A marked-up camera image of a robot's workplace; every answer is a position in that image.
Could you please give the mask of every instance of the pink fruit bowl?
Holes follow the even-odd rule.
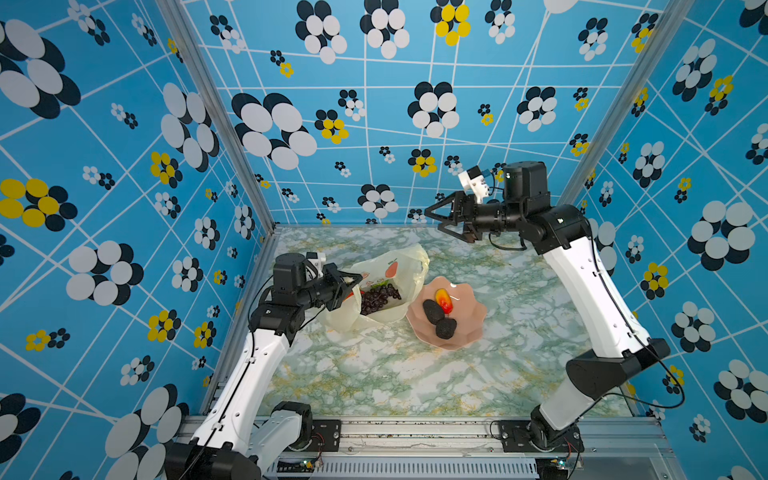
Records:
[[[446,316],[456,320],[456,331],[447,340],[435,334],[435,326],[427,319],[422,306],[424,300],[434,300],[435,292],[441,288],[448,292],[453,302],[453,311]],[[408,307],[406,318],[421,341],[445,350],[458,350],[482,338],[482,324],[487,314],[488,308],[475,299],[475,292],[469,284],[455,285],[444,276],[438,276],[429,285],[424,285]]]

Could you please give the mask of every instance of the plastic bag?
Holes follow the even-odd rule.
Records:
[[[346,272],[361,273],[362,282],[355,286],[341,307],[332,312],[327,310],[321,315],[321,321],[339,332],[382,326],[396,322],[406,316],[408,305],[415,300],[424,286],[424,279],[429,271],[429,256],[424,247],[417,243],[401,250],[391,250],[383,255],[355,263]],[[362,297],[360,291],[367,292],[374,286],[392,283],[400,292],[400,300],[390,298],[386,306],[368,316],[360,314]]]

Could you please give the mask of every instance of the marble tabletop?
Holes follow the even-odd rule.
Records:
[[[260,415],[285,400],[309,403],[315,415],[527,416],[557,388],[565,363],[590,348],[568,293],[533,250],[470,245],[431,227],[289,227],[276,254],[323,252],[343,270],[414,243],[430,258],[426,283],[469,283],[488,307],[483,338],[446,351],[416,338],[405,318],[353,333],[312,322],[278,367]],[[588,415],[631,414],[609,396]]]

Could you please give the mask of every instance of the metal base plate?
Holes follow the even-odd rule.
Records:
[[[338,452],[339,439],[341,438],[341,420],[313,420],[312,435],[319,434],[325,442],[316,436],[311,438],[310,444],[301,452],[317,453],[320,449],[325,452]],[[298,452],[299,450],[288,447],[285,452]]]
[[[500,435],[502,436],[502,446],[505,453],[540,453],[541,450],[534,447],[530,442],[530,436],[528,434],[528,420],[499,420],[498,427]],[[551,450],[553,456],[560,456],[559,454],[568,454],[568,443],[571,443],[574,448],[571,449],[572,453],[583,452],[584,443],[581,441],[581,432],[578,427],[571,427],[563,436],[562,443]]]

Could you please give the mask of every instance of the blue wallpaper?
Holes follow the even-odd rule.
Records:
[[[665,0],[185,0],[276,221],[426,223],[480,164],[553,196]]]
[[[577,205],[673,378],[632,381],[688,478],[764,480],[768,458],[766,2],[694,3]],[[679,409],[665,409],[680,400]]]
[[[0,478],[154,478],[263,229],[153,2],[3,2],[0,91]]]

